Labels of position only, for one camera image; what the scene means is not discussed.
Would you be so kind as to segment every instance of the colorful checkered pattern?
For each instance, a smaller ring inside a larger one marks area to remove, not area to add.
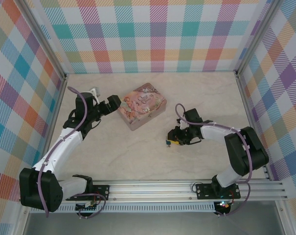
[[[29,8],[31,9],[31,11],[32,11],[32,13],[33,13],[33,15],[34,15],[37,23],[40,25],[40,27],[42,29],[42,32],[44,33],[44,35],[46,37],[46,40],[49,42],[52,50],[54,51],[56,57],[58,58],[61,66],[62,66],[63,71],[68,71],[67,68],[66,68],[66,66],[65,66],[65,64],[64,64],[64,61],[63,61],[63,59],[62,59],[62,57],[60,55],[60,52],[57,49],[57,46],[55,45],[55,43],[51,39],[51,36],[50,36],[48,30],[46,29],[46,26],[45,26],[43,20],[40,18],[39,13],[38,13],[37,9],[35,8],[32,0],[25,0],[25,1],[27,2]]]
[[[285,0],[242,81],[276,180],[296,220],[296,0]]]
[[[262,1],[40,2],[50,21],[45,30],[56,34],[67,71],[88,73],[232,71],[238,45]]]
[[[0,0],[0,235],[15,223],[19,172],[41,155],[60,84],[13,0]]]
[[[255,35],[256,35],[256,33],[257,33],[260,25],[261,25],[262,20],[266,16],[266,13],[267,13],[267,11],[268,11],[268,9],[269,9],[272,1],[273,0],[267,0],[266,1],[266,4],[264,5],[261,14],[260,14],[259,18],[257,19],[256,24],[255,24],[253,30],[251,31],[251,34],[249,35],[249,38],[248,38],[248,40],[247,40],[247,42],[245,44],[245,47],[244,47],[244,49],[242,50],[242,52],[240,54],[239,60],[237,61],[237,64],[235,66],[235,70],[238,70],[238,68],[239,68],[239,66],[240,66],[240,64],[241,64],[241,62],[242,62],[242,60],[243,60],[243,58],[244,58],[244,56],[245,56],[248,48],[250,47],[251,43],[254,40],[254,37],[255,37]]]

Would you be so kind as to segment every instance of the small yellow object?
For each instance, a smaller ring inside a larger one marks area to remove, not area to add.
[[[179,145],[178,141],[171,141],[171,143]]]

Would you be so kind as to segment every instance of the tin box lid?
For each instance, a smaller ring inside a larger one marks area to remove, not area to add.
[[[166,102],[151,83],[146,83],[123,97],[119,111],[130,124],[135,124],[166,105]]]

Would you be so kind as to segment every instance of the black cable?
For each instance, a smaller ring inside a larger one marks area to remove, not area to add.
[[[191,191],[194,193],[197,193],[193,190],[193,187],[195,186],[195,184],[203,184],[202,182],[195,182],[192,186],[191,186]]]
[[[101,122],[101,119],[100,119],[100,121],[93,128],[91,128],[91,130],[94,129],[94,128],[96,128],[100,124],[100,122]]]
[[[202,140],[199,140],[199,141],[197,141],[197,142],[193,142],[193,143],[190,143],[190,144],[188,144],[188,145],[192,145],[192,144],[195,144],[195,143],[200,143]]]

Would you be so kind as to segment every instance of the metal extrusion frame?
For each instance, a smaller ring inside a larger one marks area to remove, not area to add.
[[[244,87],[242,85],[240,77],[238,76],[238,74],[236,72],[235,72],[235,78],[236,78],[236,82],[237,82],[237,85],[238,85],[240,96],[242,98],[242,102],[244,104],[246,114],[247,114],[247,117],[248,117],[249,124],[253,129],[257,130],[254,118],[253,118],[252,113],[251,113],[250,108],[249,108],[249,104],[248,104],[248,101],[247,101],[246,93],[244,91]],[[266,173],[267,173],[269,179],[274,179],[269,164],[266,165]],[[287,201],[286,200],[276,200],[275,203],[276,203],[276,208],[277,208],[277,211],[278,211],[278,215],[280,217],[280,221],[282,223],[282,226],[283,226],[283,229],[284,229],[285,233],[288,234],[288,235],[296,235],[296,231],[295,231],[295,229],[294,229],[294,227],[292,225],[291,211],[289,210],[289,207],[287,205]]]
[[[47,41],[44,32],[42,31],[40,25],[36,21],[36,19],[35,19],[33,13],[31,12],[31,9],[29,8],[28,4],[24,0],[15,0],[14,2],[16,4],[16,6],[19,8],[19,10],[21,11],[21,13],[24,16],[24,18],[26,19],[26,21],[28,22],[28,24],[29,24],[29,26],[31,28],[31,31],[36,36],[39,44],[43,48],[43,50],[46,53],[48,59],[50,60],[50,62],[54,66],[55,70],[57,71],[59,76],[64,79],[66,74],[65,74],[65,72],[64,72],[64,70],[62,68],[62,65],[60,64],[58,58],[54,54],[54,51],[53,51],[52,47],[50,46],[49,42]]]
[[[214,202],[223,199],[198,200],[191,187],[195,182],[210,183],[210,180],[138,180],[138,181],[94,181],[95,185],[110,185],[110,197],[102,212],[215,212]],[[250,180],[250,201],[284,201],[287,194],[280,181]],[[240,184],[241,198],[245,200],[248,186]],[[90,201],[63,201],[54,213],[77,212],[75,204]],[[30,213],[43,213],[31,209]]]
[[[55,110],[54,110],[54,113],[52,116],[50,128],[47,132],[47,138],[46,138],[46,142],[45,142],[45,145],[43,148],[42,156],[44,156],[49,150],[49,146],[51,143],[51,139],[52,139],[53,131],[55,128],[57,116],[59,114],[60,107],[61,107],[62,100],[63,100],[63,96],[65,93],[66,85],[67,85],[67,80],[65,80],[65,79],[62,80],[61,86],[60,86],[61,88],[60,88],[59,97],[58,97],[58,100],[55,105]],[[12,232],[13,235],[23,234],[25,226],[26,226],[27,218],[28,218],[28,215],[30,212],[31,212],[31,208],[25,207],[22,205],[20,206],[19,213],[16,215],[16,224],[15,224],[15,227]]]
[[[244,55],[244,58],[242,59],[241,64],[238,67],[238,70],[237,70],[238,76],[240,76],[242,74],[242,72],[245,70],[245,68],[249,64],[257,46],[259,45],[259,43],[263,39],[267,29],[269,28],[272,20],[274,19],[277,11],[279,10],[279,8],[283,2],[284,2],[284,0],[272,0],[272,3],[270,5],[263,21],[261,22],[260,27],[259,27],[258,31],[256,32],[251,45],[249,46],[246,54]]]

